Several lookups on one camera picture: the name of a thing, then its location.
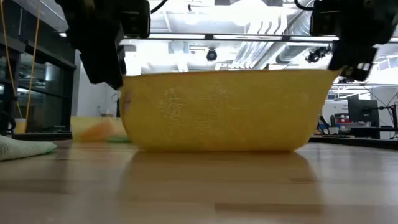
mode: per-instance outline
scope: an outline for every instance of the ceiling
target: ceiling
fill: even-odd
[[[37,1],[14,0],[33,14]],[[149,1],[151,7],[160,0]],[[311,0],[299,0],[307,5]],[[42,19],[63,32],[67,29],[62,9],[54,0],[41,0]],[[310,13],[296,8],[294,0],[169,0],[151,15],[152,33],[288,34],[309,35]],[[130,75],[222,69],[326,68],[329,58],[316,64],[304,59],[317,44],[286,45],[273,42],[123,40],[135,45],[126,57]],[[208,49],[218,58],[208,62]],[[397,45],[382,46],[379,54],[398,55]]]

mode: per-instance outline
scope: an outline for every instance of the table surface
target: table surface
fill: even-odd
[[[137,152],[74,144],[0,162],[1,223],[397,223],[398,153]]]

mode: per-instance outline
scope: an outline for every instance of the robotic arm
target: robotic arm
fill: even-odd
[[[61,5],[69,29],[67,39],[81,53],[91,83],[106,82],[114,89],[123,85],[126,74],[125,37],[148,38],[150,10],[147,0],[55,0]],[[310,33],[335,35],[329,70],[343,69],[341,76],[365,81],[376,56],[376,44],[386,44],[398,25],[398,0],[315,0]]]

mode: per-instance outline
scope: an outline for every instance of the green cloth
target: green cloth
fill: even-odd
[[[56,148],[57,145],[51,142],[20,141],[0,136],[0,161],[42,155]]]

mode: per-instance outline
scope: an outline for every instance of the computer monitor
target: computer monitor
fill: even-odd
[[[351,122],[372,122],[379,126],[379,110],[377,100],[348,99],[348,113]]]

